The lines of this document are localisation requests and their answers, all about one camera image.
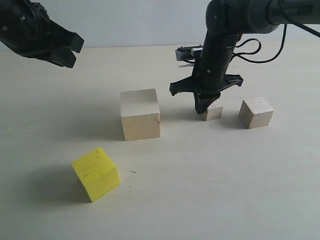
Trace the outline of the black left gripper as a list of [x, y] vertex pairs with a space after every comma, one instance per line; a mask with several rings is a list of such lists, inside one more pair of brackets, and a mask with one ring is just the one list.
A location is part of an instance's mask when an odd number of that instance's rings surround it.
[[72, 69], [84, 39], [50, 19], [45, 7], [30, 0], [0, 2], [0, 41], [14, 53]]

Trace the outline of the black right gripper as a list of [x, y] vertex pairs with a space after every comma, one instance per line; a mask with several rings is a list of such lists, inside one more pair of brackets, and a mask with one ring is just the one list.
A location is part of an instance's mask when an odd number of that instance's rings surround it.
[[172, 82], [169, 87], [174, 96], [178, 93], [194, 93], [194, 106], [198, 115], [221, 96], [220, 92], [234, 86], [242, 86], [244, 79], [239, 74], [227, 74], [232, 54], [220, 58], [203, 57], [196, 53], [177, 53], [178, 61], [194, 60], [192, 74], [182, 80]]

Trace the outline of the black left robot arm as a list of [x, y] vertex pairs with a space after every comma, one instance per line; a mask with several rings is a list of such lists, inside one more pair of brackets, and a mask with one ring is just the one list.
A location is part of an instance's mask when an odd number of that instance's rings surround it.
[[39, 2], [0, 2], [0, 41], [19, 56], [73, 68], [84, 39], [50, 19]]

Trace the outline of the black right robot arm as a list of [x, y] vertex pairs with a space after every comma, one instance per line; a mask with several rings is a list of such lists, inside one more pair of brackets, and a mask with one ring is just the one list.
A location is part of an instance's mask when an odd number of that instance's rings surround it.
[[227, 74], [242, 35], [269, 34], [279, 25], [295, 25], [315, 36], [308, 27], [320, 23], [318, 0], [212, 0], [205, 13], [206, 35], [202, 45], [179, 47], [176, 60], [193, 64], [192, 74], [169, 86], [174, 96], [192, 93], [195, 111], [203, 114], [222, 91], [241, 86], [243, 78]]

